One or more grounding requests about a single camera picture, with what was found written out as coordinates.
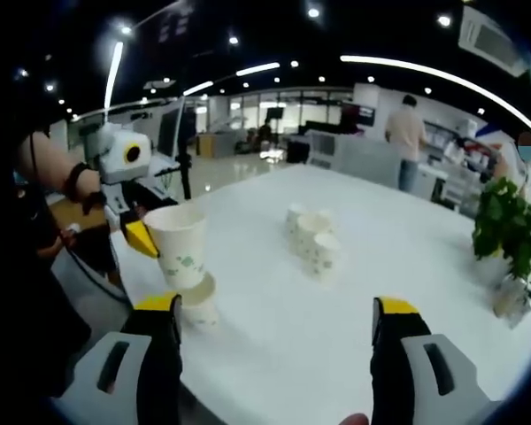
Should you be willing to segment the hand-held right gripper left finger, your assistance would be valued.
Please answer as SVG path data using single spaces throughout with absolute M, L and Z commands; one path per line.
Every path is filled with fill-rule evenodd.
M 120 332 L 76 363 L 64 393 L 70 424 L 179 424 L 181 295 L 149 296 Z

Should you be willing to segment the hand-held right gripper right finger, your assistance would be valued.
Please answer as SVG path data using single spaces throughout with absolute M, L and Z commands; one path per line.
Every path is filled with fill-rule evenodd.
M 483 424 L 501 405 L 477 368 L 408 302 L 373 300 L 372 424 Z

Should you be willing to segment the person's left hand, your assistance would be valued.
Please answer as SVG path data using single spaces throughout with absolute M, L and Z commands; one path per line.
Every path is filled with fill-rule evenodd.
M 92 210 L 103 210 L 106 196 L 102 191 L 99 173 L 93 170 L 83 171 L 77 180 L 77 190 L 85 215 Z

